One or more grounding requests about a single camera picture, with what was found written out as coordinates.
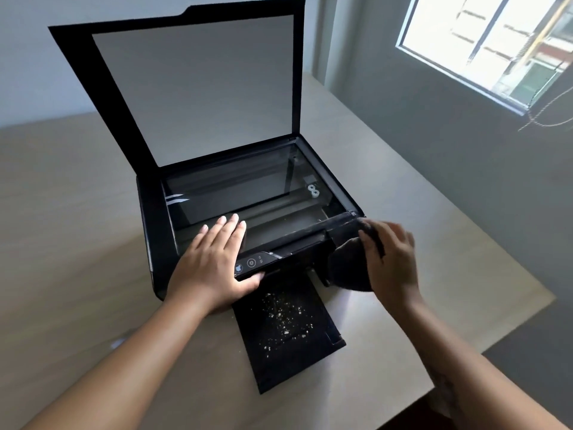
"black printer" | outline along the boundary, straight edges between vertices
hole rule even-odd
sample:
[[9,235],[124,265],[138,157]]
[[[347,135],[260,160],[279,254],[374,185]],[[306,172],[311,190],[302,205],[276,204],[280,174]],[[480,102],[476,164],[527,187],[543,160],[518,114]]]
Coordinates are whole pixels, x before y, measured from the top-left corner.
[[346,343],[307,270],[362,210],[300,133],[305,0],[50,27],[136,173],[153,290],[203,224],[238,213],[235,265],[266,276],[233,305],[261,393]]

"open scanner lid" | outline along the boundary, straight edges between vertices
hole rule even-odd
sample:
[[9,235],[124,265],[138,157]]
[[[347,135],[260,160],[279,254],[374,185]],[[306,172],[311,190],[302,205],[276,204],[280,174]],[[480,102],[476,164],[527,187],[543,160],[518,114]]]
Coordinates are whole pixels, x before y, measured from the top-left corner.
[[138,176],[298,134],[305,0],[50,27]]

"right hand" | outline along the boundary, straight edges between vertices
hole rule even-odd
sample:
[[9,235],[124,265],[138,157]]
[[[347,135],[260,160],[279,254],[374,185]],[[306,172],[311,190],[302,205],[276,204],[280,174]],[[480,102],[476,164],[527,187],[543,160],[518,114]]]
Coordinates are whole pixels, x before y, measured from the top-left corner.
[[410,304],[422,301],[418,288],[414,236],[396,223],[371,219],[363,221],[378,232],[386,253],[380,258],[374,241],[364,231],[359,231],[366,252],[370,285],[384,308],[396,317]]

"wooden table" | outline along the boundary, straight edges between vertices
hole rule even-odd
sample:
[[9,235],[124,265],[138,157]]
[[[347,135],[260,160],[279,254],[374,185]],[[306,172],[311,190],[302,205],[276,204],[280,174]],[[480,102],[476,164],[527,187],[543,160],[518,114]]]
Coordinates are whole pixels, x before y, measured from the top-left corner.
[[[301,132],[368,216],[417,240],[422,293],[480,351],[553,296],[310,76]],[[96,113],[0,131],[0,416],[23,425],[158,307],[135,176]],[[374,430],[432,384],[371,294],[320,288],[347,346],[260,396],[233,312],[204,321],[144,429]]]

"wall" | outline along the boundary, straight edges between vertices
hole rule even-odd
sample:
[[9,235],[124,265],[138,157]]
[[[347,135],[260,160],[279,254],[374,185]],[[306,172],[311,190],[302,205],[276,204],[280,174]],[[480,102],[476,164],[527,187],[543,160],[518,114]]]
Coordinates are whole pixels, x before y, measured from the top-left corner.
[[[94,111],[47,27],[178,15],[192,4],[245,0],[0,0],[0,128]],[[319,1],[306,0],[305,71],[311,71]]]
[[[409,3],[364,0],[338,96],[555,293],[554,305],[487,356],[573,426],[573,123],[517,132],[526,117],[397,50]],[[571,85],[573,69],[537,108]],[[573,93],[543,120],[568,119],[571,109]]]

